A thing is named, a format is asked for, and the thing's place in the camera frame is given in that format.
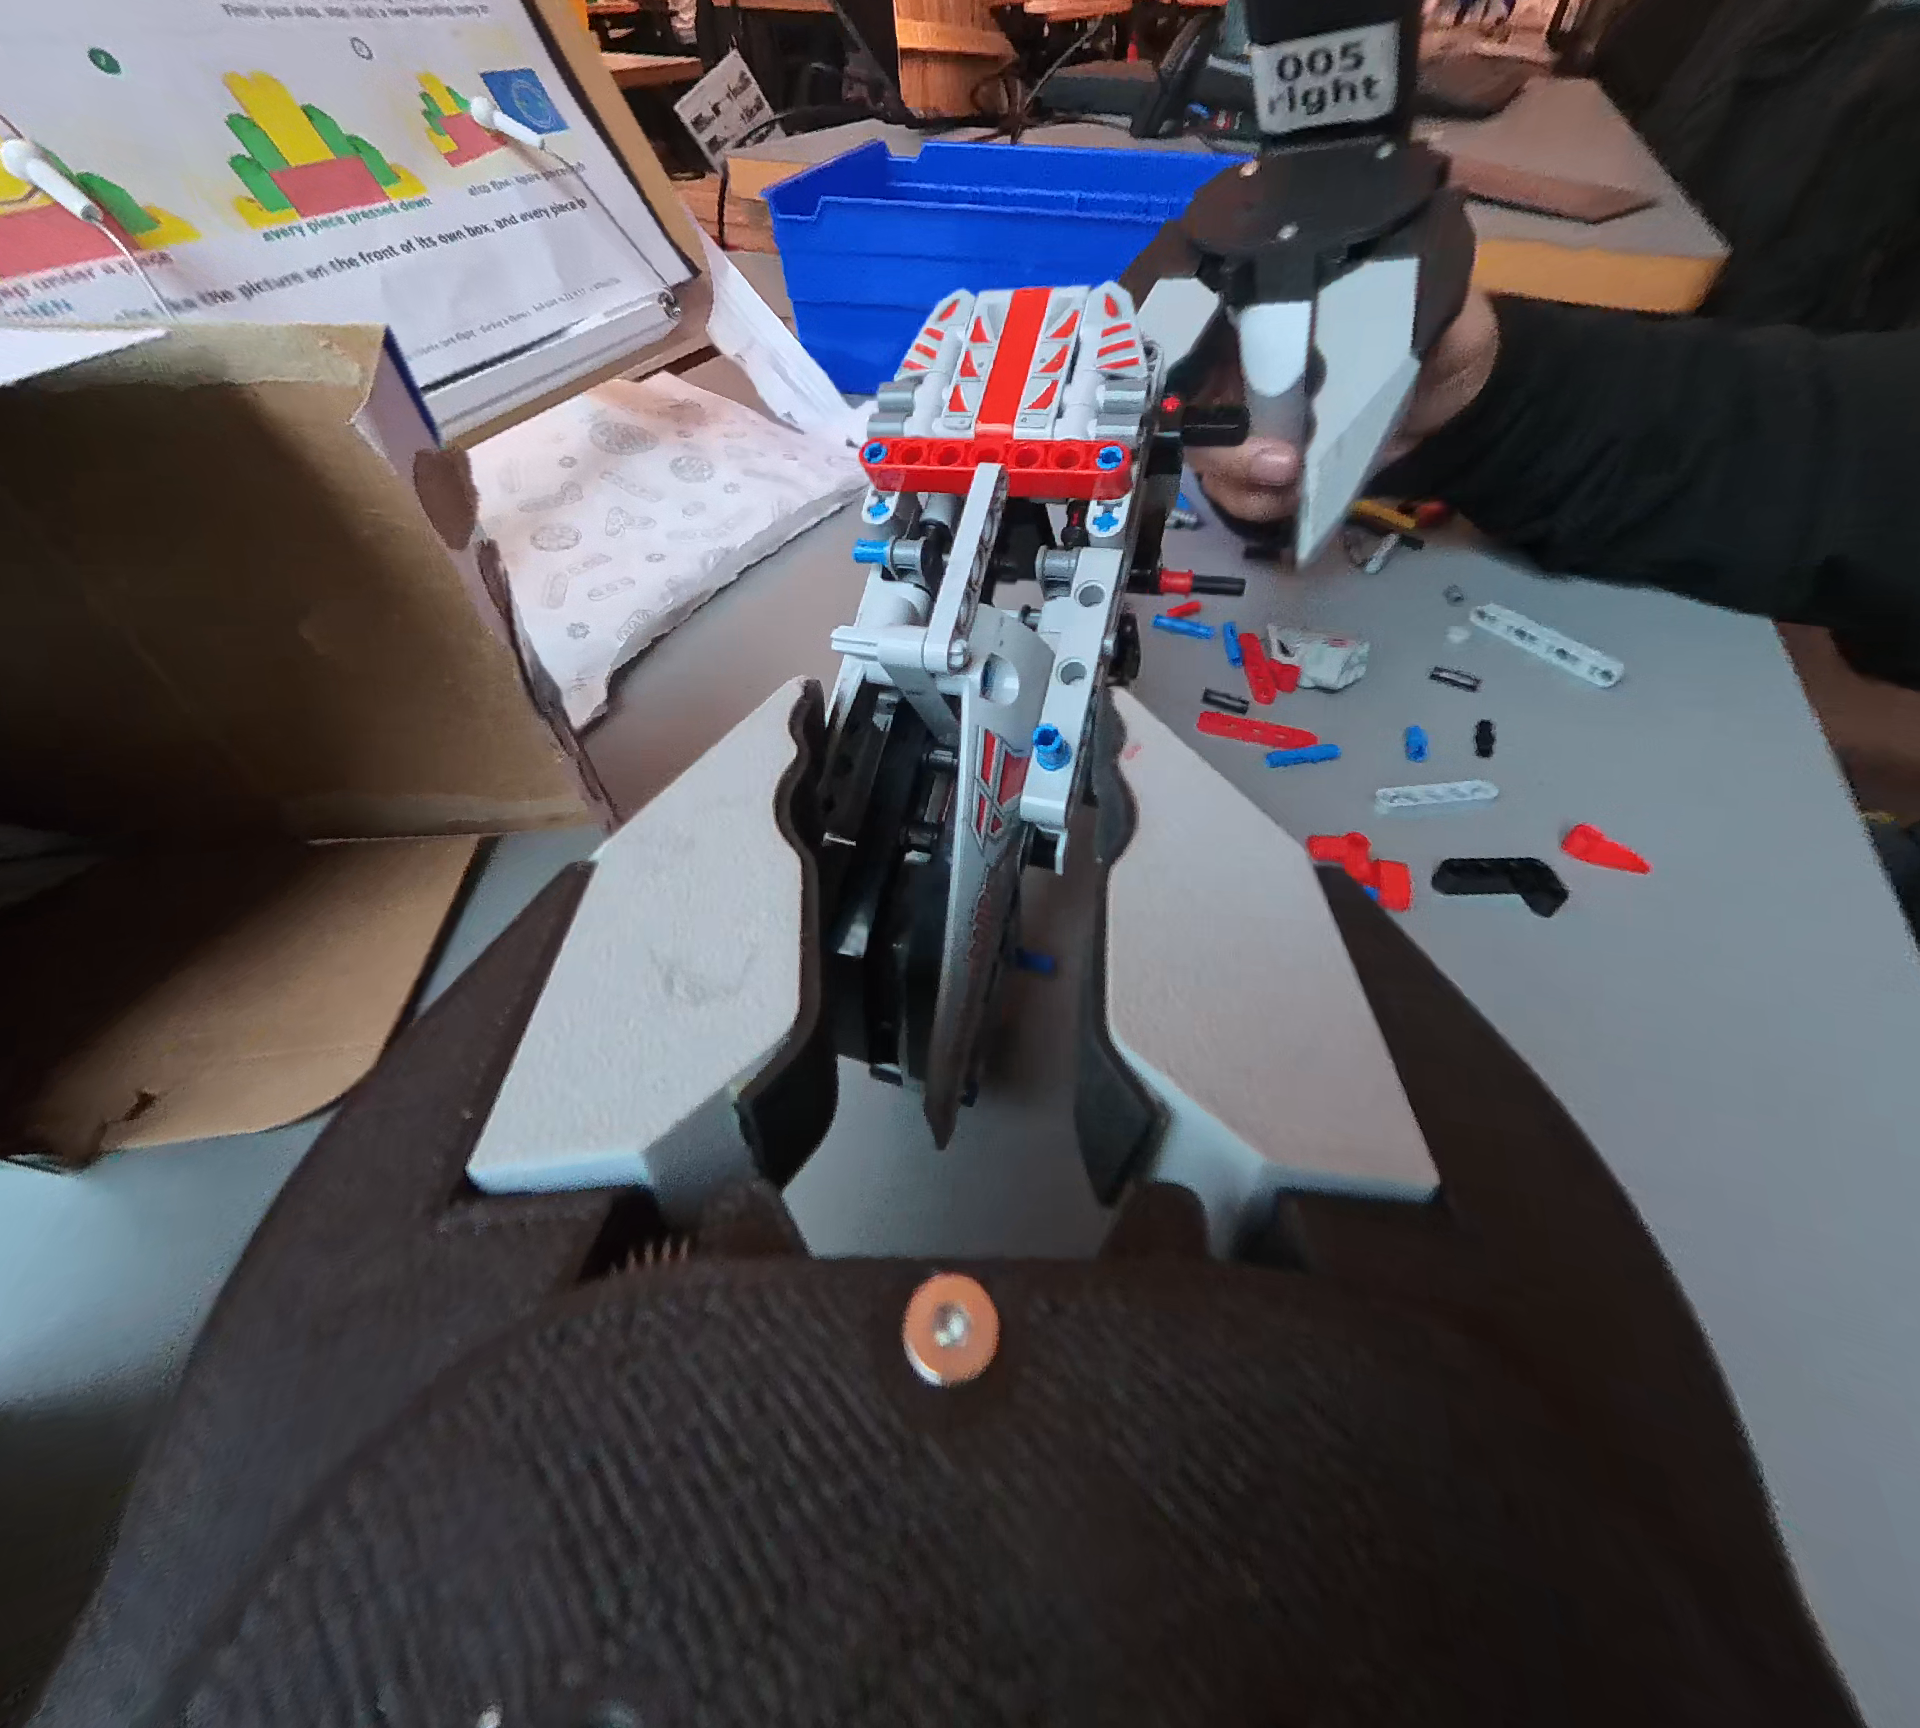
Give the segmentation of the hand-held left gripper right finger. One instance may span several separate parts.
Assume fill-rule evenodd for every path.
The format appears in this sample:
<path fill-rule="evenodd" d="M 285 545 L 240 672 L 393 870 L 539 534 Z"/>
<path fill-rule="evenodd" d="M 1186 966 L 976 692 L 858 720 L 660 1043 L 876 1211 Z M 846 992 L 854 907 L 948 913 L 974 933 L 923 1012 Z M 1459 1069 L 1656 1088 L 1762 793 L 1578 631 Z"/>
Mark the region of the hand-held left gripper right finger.
<path fill-rule="evenodd" d="M 1230 1259 L 1284 1196 L 1435 1196 L 1307 850 L 1126 688 L 1096 718 L 1087 789 L 1072 1122 L 1093 1198 L 1180 1188 Z"/>

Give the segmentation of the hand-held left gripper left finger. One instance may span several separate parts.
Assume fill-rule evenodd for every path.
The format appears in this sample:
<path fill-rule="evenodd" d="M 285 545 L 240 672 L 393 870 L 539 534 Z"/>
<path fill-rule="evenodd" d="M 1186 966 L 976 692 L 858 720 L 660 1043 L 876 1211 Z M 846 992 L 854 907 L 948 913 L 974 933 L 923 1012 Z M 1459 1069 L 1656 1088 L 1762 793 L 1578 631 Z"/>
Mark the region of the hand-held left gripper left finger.
<path fill-rule="evenodd" d="M 467 1157 L 484 1195 L 786 1188 L 837 1113 L 811 814 L 824 692 L 792 678 L 593 853 Z"/>

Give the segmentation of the grey red toy brick model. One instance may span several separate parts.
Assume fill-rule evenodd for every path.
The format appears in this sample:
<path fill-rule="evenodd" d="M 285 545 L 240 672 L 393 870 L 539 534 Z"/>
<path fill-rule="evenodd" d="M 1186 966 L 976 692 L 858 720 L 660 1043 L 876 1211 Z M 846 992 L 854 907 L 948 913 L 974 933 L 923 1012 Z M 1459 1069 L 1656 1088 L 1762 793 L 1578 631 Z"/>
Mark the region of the grey red toy brick model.
<path fill-rule="evenodd" d="M 956 290 L 880 386 L 858 462 L 866 587 L 832 633 L 820 781 L 837 1045 L 920 1099 L 935 1147 L 977 1092 L 1031 869 L 1092 798 L 1140 617 L 1237 596 L 1164 562 L 1198 346 L 1117 281 Z"/>

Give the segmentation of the person's right forearm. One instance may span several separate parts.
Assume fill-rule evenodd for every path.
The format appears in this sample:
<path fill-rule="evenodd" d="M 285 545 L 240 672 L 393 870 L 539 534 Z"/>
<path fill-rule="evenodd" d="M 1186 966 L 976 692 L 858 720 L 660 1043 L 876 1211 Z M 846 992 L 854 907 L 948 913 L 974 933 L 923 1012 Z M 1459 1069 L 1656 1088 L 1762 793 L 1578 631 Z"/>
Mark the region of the person's right forearm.
<path fill-rule="evenodd" d="M 1374 478 L 1547 572 L 1825 631 L 1918 682 L 1916 328 L 1493 299 L 1490 368 Z"/>

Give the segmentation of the cardboard toy set box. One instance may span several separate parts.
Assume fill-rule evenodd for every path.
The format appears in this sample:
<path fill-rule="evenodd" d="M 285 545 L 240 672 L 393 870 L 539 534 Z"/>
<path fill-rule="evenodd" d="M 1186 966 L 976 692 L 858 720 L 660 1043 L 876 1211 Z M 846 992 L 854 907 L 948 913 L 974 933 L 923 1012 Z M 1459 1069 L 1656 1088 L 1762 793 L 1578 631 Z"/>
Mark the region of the cardboard toy set box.
<path fill-rule="evenodd" d="M 107 330 L 4 389 L 1 1153 L 365 1076 L 476 853 L 612 804 L 373 327 Z"/>

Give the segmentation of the person's right hand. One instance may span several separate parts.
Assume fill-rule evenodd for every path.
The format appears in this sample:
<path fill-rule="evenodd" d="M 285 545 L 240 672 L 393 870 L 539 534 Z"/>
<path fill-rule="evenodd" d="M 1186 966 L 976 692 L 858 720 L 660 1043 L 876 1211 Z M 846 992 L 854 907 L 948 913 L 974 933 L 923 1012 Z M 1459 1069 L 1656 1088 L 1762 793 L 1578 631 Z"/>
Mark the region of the person's right hand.
<path fill-rule="evenodd" d="M 1379 474 L 1462 419 L 1484 392 L 1497 362 L 1500 318 L 1480 289 L 1467 296 L 1445 335 L 1427 350 L 1398 432 L 1374 456 Z M 1303 449 L 1277 437 L 1248 435 L 1239 445 L 1195 447 L 1186 455 L 1192 480 L 1219 515 L 1268 529 L 1298 513 Z"/>

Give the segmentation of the red toy connector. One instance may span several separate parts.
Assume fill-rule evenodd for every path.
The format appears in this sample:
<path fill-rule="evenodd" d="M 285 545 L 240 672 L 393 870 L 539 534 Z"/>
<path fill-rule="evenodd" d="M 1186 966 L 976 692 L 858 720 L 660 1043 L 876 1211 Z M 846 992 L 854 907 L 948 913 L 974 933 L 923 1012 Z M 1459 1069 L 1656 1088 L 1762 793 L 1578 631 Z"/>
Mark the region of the red toy connector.
<path fill-rule="evenodd" d="M 1375 855 L 1364 833 L 1309 834 L 1305 853 L 1315 867 L 1346 874 L 1384 911 L 1398 914 L 1411 911 L 1415 883 L 1410 865 Z"/>

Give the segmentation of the black bent toy beam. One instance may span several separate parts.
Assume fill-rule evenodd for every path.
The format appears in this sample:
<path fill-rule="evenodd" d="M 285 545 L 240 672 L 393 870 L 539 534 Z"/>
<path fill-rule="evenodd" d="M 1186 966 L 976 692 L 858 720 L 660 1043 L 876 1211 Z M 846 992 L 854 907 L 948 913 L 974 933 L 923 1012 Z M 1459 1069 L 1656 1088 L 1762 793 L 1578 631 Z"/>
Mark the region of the black bent toy beam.
<path fill-rule="evenodd" d="M 1562 874 L 1538 857 L 1445 857 L 1434 865 L 1429 888 L 1447 901 L 1518 901 L 1541 921 L 1570 901 Z"/>

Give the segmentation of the white red toy panel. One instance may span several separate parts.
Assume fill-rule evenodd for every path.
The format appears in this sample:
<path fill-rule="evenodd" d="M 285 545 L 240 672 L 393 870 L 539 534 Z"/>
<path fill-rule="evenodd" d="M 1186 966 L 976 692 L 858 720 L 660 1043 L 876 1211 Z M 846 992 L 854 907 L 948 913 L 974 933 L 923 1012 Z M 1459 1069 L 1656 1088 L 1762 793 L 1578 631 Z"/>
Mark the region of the white red toy panel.
<path fill-rule="evenodd" d="M 1340 695 L 1367 672 L 1371 644 L 1360 637 L 1268 624 L 1266 646 L 1275 662 L 1298 672 L 1298 688 Z"/>

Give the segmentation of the long white toy beam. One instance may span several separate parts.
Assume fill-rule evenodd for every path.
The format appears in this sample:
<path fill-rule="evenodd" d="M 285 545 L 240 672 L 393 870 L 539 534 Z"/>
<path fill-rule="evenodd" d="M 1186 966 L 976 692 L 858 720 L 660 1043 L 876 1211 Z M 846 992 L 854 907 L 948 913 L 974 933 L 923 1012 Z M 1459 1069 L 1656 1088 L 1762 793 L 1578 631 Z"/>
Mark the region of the long white toy beam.
<path fill-rule="evenodd" d="M 1624 680 L 1624 665 L 1617 659 L 1497 602 L 1476 605 L 1467 624 L 1590 688 L 1612 691 Z"/>

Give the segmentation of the blue plastic bin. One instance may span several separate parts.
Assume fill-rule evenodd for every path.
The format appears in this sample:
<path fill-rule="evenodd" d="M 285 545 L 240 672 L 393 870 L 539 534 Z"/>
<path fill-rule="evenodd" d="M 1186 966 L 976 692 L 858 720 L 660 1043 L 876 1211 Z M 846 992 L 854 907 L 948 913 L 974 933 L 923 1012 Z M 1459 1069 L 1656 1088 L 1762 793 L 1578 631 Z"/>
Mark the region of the blue plastic bin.
<path fill-rule="evenodd" d="M 794 330 L 830 385 L 872 396 L 948 293 L 1119 278 L 1211 177 L 1207 153 L 867 142 L 764 203 Z"/>

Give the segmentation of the patterned paper bag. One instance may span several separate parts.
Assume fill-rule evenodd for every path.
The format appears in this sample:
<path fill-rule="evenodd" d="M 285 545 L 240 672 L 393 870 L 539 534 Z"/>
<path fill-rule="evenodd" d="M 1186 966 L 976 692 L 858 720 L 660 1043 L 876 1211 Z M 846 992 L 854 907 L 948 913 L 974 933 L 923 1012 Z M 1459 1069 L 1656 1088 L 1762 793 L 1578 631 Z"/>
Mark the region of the patterned paper bag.
<path fill-rule="evenodd" d="M 622 666 L 859 493 L 849 447 L 673 375 L 572 396 L 466 458 L 477 529 L 575 732 Z"/>

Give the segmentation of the plain white paper bag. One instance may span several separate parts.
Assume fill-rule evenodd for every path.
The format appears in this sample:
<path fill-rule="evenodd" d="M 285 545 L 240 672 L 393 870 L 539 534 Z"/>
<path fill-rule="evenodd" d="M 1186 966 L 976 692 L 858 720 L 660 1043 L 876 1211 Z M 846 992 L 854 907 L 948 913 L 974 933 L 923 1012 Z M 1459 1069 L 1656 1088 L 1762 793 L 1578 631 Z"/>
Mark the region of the plain white paper bag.
<path fill-rule="evenodd" d="M 699 243 L 709 289 L 707 345 L 746 377 L 767 416 L 858 452 L 867 440 L 872 405 L 849 402 L 731 257 L 706 234 Z"/>

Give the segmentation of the small white sign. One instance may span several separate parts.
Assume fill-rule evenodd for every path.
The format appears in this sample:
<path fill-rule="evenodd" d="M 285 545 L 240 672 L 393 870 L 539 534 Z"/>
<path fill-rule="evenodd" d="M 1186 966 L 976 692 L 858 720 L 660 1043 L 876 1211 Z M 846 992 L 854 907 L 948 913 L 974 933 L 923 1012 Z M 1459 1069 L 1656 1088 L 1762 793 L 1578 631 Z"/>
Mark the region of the small white sign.
<path fill-rule="evenodd" d="M 725 157 L 756 133 L 778 130 L 775 108 L 737 53 L 690 84 L 673 102 L 673 117 L 711 172 L 719 172 Z"/>

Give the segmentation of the clear acrylic holder bar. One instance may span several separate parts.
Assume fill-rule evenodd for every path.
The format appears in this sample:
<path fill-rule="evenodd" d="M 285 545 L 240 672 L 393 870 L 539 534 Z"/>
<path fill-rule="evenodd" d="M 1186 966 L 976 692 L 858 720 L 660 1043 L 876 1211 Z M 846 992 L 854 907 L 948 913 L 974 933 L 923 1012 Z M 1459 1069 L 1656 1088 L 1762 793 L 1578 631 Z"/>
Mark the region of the clear acrylic holder bar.
<path fill-rule="evenodd" d="M 676 290 L 567 327 L 437 385 L 419 383 L 444 447 L 470 447 L 629 375 L 672 370 L 707 349 L 711 289 L 694 275 Z"/>

